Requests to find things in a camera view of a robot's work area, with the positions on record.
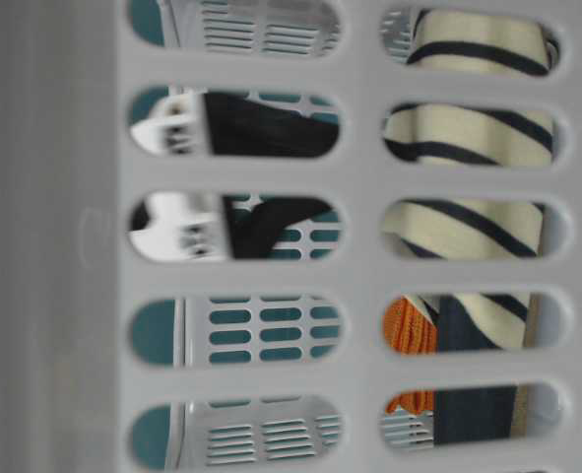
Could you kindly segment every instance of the laundry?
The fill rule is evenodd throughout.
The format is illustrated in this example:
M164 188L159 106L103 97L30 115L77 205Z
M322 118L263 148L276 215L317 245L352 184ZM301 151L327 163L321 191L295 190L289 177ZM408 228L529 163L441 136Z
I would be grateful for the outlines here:
M434 353L437 345L437 330L405 298L392 303L383 318L383 333L391 348L403 355ZM387 414L398 406L414 415L433 409L432 391L415 391L400 394L389 402Z
M330 150L339 137L337 124L233 94L206 93L203 103L215 156L312 159ZM173 134L170 137L172 148L184 149L176 144ZM312 198L271 198L238 221L231 199L223 200L232 256L236 259L268 257L284 229L332 210ZM133 212L130 229L144 229L151 218L147 204L140 204Z
M536 24L426 10L416 21L408 63L461 72L544 76L550 56ZM405 161L537 168L551 161L552 123L534 112L405 105L393 111L385 139ZM412 199L392 207L383 230L395 235L394 244L412 257L517 259L537 256L543 218L544 209L536 203ZM437 320L441 353L520 348L529 297L448 295L411 298L411 302L427 319ZM507 438L515 393L512 386L435 392L435 444Z

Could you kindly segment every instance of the striped fabric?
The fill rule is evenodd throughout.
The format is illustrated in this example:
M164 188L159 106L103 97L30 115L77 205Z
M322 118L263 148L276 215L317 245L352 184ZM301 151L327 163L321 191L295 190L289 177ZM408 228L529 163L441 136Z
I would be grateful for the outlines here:
M540 26L470 13L422 11L410 65L484 74L544 76L550 62ZM551 162L553 125L544 113L442 103L393 110L385 142L400 159L445 166L542 168ZM530 202L411 199L383 224L399 252L417 258L483 260L538 254L544 208ZM521 348L529 294L453 294L491 346ZM431 322L439 298L407 299Z

